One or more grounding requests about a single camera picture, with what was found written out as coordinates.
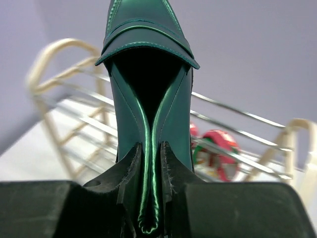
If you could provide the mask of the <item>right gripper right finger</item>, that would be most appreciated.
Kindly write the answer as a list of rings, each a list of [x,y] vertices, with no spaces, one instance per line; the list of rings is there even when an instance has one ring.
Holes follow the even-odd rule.
[[[309,218],[280,182],[205,182],[160,146],[164,229],[170,238],[306,238]]]

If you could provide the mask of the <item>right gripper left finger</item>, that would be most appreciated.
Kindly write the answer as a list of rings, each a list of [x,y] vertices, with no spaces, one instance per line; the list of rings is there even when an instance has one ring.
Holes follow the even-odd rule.
[[[15,181],[0,185],[3,238],[134,238],[142,146],[79,185],[72,181]]]

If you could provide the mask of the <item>green loafer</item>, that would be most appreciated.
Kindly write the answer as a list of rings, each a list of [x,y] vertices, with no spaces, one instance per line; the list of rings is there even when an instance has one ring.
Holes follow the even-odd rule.
[[[101,57],[112,88],[117,122],[117,159],[142,145],[141,190],[136,231],[163,233],[160,150],[167,142],[193,171],[190,104],[193,71],[199,65],[166,0],[110,2]]]

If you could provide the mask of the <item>pink kids sandal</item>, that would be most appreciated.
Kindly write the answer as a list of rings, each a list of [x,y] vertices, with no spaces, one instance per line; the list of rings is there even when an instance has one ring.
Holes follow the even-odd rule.
[[[201,139],[215,146],[240,155],[240,148],[236,140],[226,131],[209,130]],[[239,163],[231,156],[218,152],[212,152],[203,145],[196,145],[193,152],[195,165],[205,167],[208,175],[224,182],[231,182],[239,171]]]
[[[191,134],[191,136],[195,136],[195,137],[199,136],[199,129],[192,122],[190,122],[190,134]]]

